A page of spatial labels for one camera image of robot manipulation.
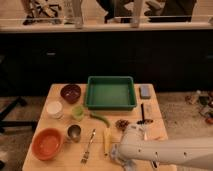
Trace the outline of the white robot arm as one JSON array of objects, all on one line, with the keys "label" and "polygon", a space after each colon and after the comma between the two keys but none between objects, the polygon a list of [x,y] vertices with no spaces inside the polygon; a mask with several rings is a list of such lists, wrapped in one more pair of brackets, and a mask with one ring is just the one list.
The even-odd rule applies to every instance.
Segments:
[{"label": "white robot arm", "polygon": [[128,125],[118,145],[118,153],[124,159],[213,170],[213,138],[145,140],[145,132],[144,125]]}]

